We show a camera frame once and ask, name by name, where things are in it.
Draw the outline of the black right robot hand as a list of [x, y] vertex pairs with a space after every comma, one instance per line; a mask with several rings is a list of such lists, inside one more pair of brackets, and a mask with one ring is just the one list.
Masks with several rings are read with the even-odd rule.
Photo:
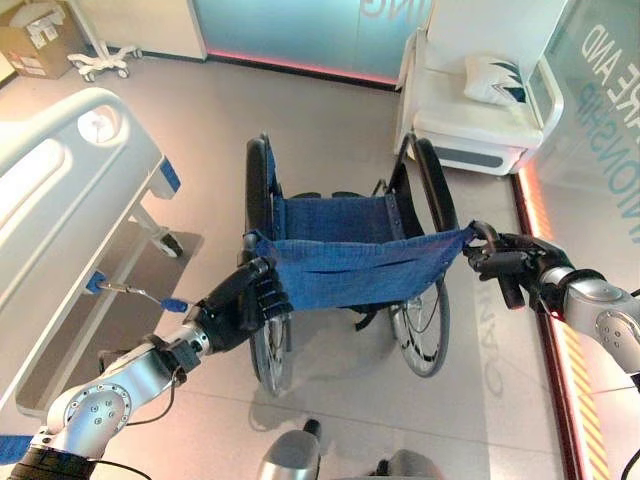
[[554, 268], [574, 268], [566, 252], [538, 237], [514, 233], [498, 233], [489, 223], [474, 220], [469, 227], [473, 240], [484, 245], [463, 248], [469, 266], [481, 281], [497, 279], [508, 309], [525, 306], [521, 291], [539, 285], [539, 278]]

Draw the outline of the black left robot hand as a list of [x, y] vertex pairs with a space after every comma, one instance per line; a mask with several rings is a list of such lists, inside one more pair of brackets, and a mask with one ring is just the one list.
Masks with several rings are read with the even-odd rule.
[[266, 257], [237, 267], [196, 306], [210, 354], [235, 349], [266, 322], [293, 311], [275, 261]]

